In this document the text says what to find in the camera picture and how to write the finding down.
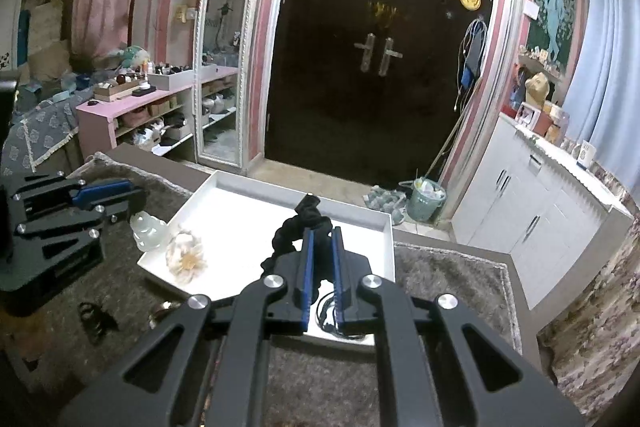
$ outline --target white mirror frame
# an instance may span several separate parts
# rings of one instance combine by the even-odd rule
[[[194,63],[195,73],[194,88],[194,121],[195,121],[195,144],[196,160],[198,163],[209,165],[214,168],[220,167],[232,171],[241,171],[248,163],[248,147],[245,140],[248,139],[248,72],[251,62],[251,44],[255,28],[255,14],[257,10],[257,0],[244,0],[244,13],[242,14],[242,33],[240,37],[240,49],[238,53],[238,80],[236,84],[236,129],[238,130],[238,151],[237,161],[230,162],[221,158],[204,153],[204,134],[200,114],[202,107],[202,88],[200,86],[200,70],[202,68],[202,43],[204,41],[205,19],[209,0],[198,0],[199,7],[196,13],[196,28],[194,42]]]

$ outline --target gray patterned blanket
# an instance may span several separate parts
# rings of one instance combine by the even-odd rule
[[[43,100],[9,130],[2,148],[0,172],[31,171],[65,146],[78,133],[76,107],[94,95],[93,87],[74,92],[66,100]]]

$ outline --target white cabinet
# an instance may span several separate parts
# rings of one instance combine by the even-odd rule
[[[451,224],[458,243],[511,255],[541,328],[615,253],[632,218],[570,156],[535,139],[500,115]]]

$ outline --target green bucket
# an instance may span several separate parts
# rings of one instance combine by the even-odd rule
[[[433,187],[433,192],[428,194],[420,192],[420,187],[423,183],[430,183]],[[428,180],[427,178],[418,178],[413,182],[402,182],[400,185],[403,187],[408,186],[413,189],[411,199],[409,199],[409,202],[406,204],[406,213],[414,221],[426,223],[431,219],[431,216],[433,216],[435,211],[443,206],[444,202],[447,200],[447,193],[445,189],[440,187],[436,182]],[[439,197],[437,195],[438,190],[442,191]]]

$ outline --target gray rug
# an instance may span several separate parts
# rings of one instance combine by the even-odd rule
[[[148,190],[146,209],[168,221],[190,193],[163,178],[97,154],[74,174],[88,182],[128,177]],[[129,225],[116,223],[104,236],[107,259],[42,309],[39,333],[46,346],[30,387],[56,409],[126,353],[147,330],[149,311],[170,299],[136,266],[140,252]],[[466,302],[516,350],[522,352],[505,265],[455,251],[396,244],[396,280],[411,295],[434,298],[451,292]],[[120,331],[99,346],[89,343],[78,319],[82,301],[100,303]],[[266,396],[267,426],[377,426],[376,372],[371,355],[312,347],[284,339],[271,349]]]

